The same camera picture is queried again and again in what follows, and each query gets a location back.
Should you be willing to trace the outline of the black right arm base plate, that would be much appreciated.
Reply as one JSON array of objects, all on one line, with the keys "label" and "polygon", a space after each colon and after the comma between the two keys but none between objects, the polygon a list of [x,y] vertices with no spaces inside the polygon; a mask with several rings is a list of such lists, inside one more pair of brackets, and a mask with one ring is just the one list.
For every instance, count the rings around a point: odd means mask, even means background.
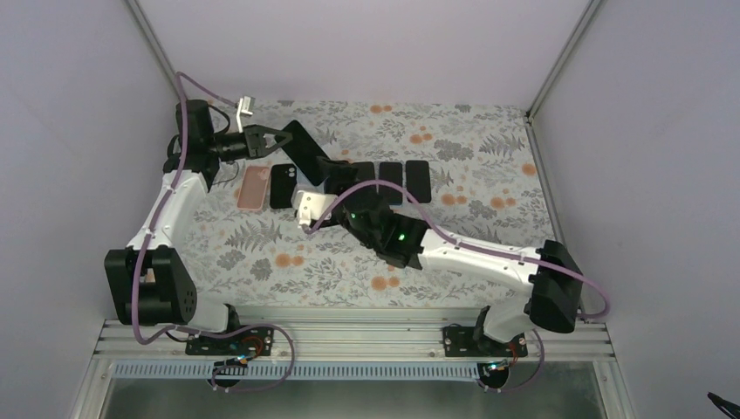
[{"label": "black right arm base plate", "polygon": [[485,336],[474,326],[453,323],[442,329],[442,345],[447,357],[526,357],[526,338],[521,333],[501,343]]}]

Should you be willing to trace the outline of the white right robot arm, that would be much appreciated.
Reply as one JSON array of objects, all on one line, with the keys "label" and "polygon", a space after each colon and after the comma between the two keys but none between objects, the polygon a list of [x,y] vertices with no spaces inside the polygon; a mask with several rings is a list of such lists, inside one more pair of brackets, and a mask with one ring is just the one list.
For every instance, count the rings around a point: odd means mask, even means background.
[{"label": "white right robot arm", "polygon": [[516,247],[460,236],[434,225],[426,213],[413,218],[394,212],[378,191],[393,183],[362,182],[358,170],[345,161],[320,157],[318,165],[329,201],[306,222],[310,232],[328,219],[392,266],[470,274],[513,291],[513,301],[481,311],[472,333],[479,353],[493,355],[534,327],[574,331],[581,271],[562,243],[546,240],[539,247]]}]

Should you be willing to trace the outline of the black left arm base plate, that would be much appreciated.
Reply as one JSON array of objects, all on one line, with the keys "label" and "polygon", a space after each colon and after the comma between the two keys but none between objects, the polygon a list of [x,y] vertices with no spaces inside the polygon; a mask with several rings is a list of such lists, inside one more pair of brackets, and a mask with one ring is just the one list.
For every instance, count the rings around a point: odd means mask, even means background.
[{"label": "black left arm base plate", "polygon": [[259,326],[225,339],[193,337],[186,343],[185,354],[227,358],[270,356],[274,332],[272,327]]}]

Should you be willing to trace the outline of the black phone without case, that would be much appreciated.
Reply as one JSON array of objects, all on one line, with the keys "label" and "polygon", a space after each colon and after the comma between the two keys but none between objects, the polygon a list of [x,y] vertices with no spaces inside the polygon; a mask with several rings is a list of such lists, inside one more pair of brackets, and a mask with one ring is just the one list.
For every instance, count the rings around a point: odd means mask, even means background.
[{"label": "black phone without case", "polygon": [[431,179],[430,167],[427,161],[406,161],[406,189],[419,202],[430,203]]}]

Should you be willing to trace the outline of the peach phone case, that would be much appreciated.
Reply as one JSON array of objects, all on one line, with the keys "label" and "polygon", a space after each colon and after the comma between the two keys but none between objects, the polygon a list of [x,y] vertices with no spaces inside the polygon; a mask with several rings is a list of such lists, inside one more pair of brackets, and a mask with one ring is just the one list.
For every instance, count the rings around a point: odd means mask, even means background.
[{"label": "peach phone case", "polygon": [[270,172],[271,169],[266,166],[249,166],[245,169],[236,199],[238,209],[258,211],[263,207],[269,187]]}]

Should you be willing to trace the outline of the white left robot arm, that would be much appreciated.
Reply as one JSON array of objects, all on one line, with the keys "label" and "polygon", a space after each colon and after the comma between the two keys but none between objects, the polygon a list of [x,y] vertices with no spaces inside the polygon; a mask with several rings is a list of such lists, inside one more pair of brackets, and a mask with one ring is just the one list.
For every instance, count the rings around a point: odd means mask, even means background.
[{"label": "white left robot arm", "polygon": [[206,332],[209,343],[223,354],[236,351],[243,329],[234,309],[201,298],[177,251],[194,220],[197,207],[210,192],[222,163],[264,158],[291,141],[285,131],[244,125],[253,98],[235,105],[236,131],[216,131],[206,100],[186,100],[175,108],[179,133],[168,145],[162,185],[139,232],[122,249],[110,250],[104,267],[115,312],[134,328],[167,324],[191,333]]}]

